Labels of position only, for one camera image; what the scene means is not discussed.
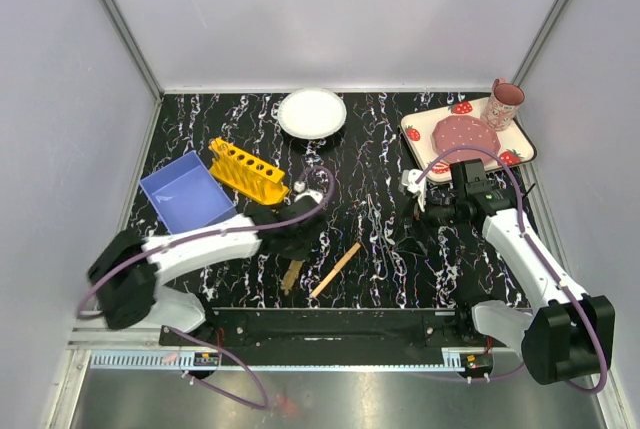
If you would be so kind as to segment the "metal wire tongs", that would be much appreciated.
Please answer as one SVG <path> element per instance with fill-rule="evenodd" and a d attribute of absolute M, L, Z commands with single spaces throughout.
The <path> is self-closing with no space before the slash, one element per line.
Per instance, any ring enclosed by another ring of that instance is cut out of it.
<path fill-rule="evenodd" d="M 390 259 L 391 256 L 389 255 L 389 247 L 384 236 L 381 213 L 378 210 L 377 206 L 374 204 L 373 199 L 370 195 L 367 196 L 366 201 L 368 207 L 368 217 L 372 225 L 372 232 L 369 236 L 369 240 L 371 244 L 373 246 L 376 246 L 380 252 L 379 257 L 381 260 L 381 269 L 378 271 L 377 277 L 380 280 L 387 281 L 390 275 L 388 259 Z"/>

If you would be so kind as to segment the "brown test tube brush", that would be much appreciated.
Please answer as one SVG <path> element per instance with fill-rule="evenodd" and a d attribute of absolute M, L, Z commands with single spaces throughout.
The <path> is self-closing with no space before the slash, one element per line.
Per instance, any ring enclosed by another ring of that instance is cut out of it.
<path fill-rule="evenodd" d="M 301 269 L 304 265 L 303 261 L 293 260 L 286 270 L 280 284 L 280 289 L 284 295 L 289 295 L 299 278 Z"/>

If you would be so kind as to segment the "wooden test tube clamp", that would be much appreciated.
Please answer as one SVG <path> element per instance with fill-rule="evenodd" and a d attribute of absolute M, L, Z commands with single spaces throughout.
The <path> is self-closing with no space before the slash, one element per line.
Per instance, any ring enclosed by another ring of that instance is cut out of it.
<path fill-rule="evenodd" d="M 362 247 L 360 242 L 356 242 L 335 264 L 331 271 L 320 281 L 317 287 L 311 292 L 312 298 L 317 298 L 333 279 L 344 269 L 349 261 L 357 254 Z"/>

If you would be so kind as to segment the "clear glass test tube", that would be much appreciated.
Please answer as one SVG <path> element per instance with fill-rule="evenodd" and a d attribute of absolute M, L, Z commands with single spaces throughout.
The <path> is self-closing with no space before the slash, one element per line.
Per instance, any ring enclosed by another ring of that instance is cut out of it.
<path fill-rule="evenodd" d="M 236 155 L 236 147 L 220 137 L 210 140 L 209 149 L 216 160 L 233 158 Z"/>

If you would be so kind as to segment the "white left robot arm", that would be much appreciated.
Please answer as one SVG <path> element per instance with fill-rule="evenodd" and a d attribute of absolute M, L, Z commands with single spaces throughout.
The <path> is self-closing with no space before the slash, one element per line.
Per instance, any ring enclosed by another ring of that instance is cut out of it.
<path fill-rule="evenodd" d="M 193 294 L 167 284 L 206 266 L 259 253 L 305 259 L 323 220 L 323 201 L 310 192 L 280 208 L 259 207 L 221 223 L 183 233 L 142 238 L 119 232 L 89 268 L 87 278 L 110 330 L 144 320 L 191 332 L 205 321 Z"/>

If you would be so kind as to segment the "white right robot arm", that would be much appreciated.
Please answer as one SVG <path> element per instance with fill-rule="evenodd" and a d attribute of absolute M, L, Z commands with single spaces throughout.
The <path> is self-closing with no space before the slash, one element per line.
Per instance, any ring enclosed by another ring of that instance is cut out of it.
<path fill-rule="evenodd" d="M 492 186 L 481 160 L 452 167 L 451 202 L 427 202 L 424 172 L 406 170 L 400 187 L 414 199 L 417 220 L 432 226 L 469 223 L 506 262 L 524 290 L 527 312 L 488 296 L 470 297 L 456 314 L 464 337 L 486 336 L 512 349 L 541 385 L 596 375 L 604 385 L 611 367 L 615 310 L 591 296 L 561 267 L 538 238 L 518 189 Z"/>

